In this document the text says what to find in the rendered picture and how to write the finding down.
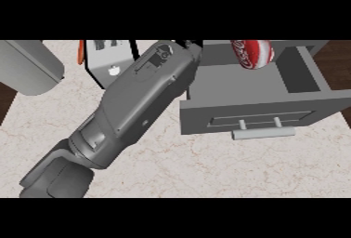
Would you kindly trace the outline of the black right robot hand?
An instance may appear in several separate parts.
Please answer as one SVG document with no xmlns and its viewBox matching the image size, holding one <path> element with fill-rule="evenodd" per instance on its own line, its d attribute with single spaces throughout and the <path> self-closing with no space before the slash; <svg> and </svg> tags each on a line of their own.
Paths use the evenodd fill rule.
<svg viewBox="0 0 351 238">
<path fill-rule="evenodd" d="M 176 43 L 191 52 L 196 61 L 202 58 L 204 41 L 202 40 L 177 40 Z"/>
</svg>

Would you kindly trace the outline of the red and white can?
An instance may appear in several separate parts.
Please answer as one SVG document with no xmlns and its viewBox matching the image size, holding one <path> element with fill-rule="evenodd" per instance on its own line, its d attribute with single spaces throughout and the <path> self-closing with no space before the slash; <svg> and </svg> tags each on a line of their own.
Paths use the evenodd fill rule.
<svg viewBox="0 0 351 238">
<path fill-rule="evenodd" d="M 275 58 L 270 40 L 232 40 L 235 54 L 241 65 L 248 70 L 258 70 Z"/>
</svg>

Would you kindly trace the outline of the grey open drawer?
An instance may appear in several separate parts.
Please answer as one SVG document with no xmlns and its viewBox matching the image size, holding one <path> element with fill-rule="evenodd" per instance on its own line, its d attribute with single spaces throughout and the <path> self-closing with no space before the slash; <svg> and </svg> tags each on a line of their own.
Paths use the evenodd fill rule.
<svg viewBox="0 0 351 238">
<path fill-rule="evenodd" d="M 258 70 L 239 64 L 229 40 L 205 40 L 196 79 L 188 90 L 195 100 L 278 96 L 329 88 L 313 60 L 328 40 L 273 40 L 275 58 Z"/>
</svg>

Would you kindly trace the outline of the white boxy appliance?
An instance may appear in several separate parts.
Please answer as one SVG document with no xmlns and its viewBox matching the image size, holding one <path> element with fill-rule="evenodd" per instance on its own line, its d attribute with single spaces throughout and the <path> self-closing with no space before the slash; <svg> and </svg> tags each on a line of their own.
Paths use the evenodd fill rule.
<svg viewBox="0 0 351 238">
<path fill-rule="evenodd" d="M 86 70 L 102 89 L 140 57 L 135 40 L 86 40 Z"/>
</svg>

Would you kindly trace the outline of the orange thin object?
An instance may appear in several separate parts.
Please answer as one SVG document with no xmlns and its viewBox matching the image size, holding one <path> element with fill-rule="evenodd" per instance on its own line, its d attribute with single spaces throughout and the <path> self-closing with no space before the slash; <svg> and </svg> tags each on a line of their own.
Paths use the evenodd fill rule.
<svg viewBox="0 0 351 238">
<path fill-rule="evenodd" d="M 77 63 L 78 65 L 81 65 L 84 63 L 84 40 L 80 40 L 80 44 L 78 44 L 78 53 L 77 53 Z"/>
</svg>

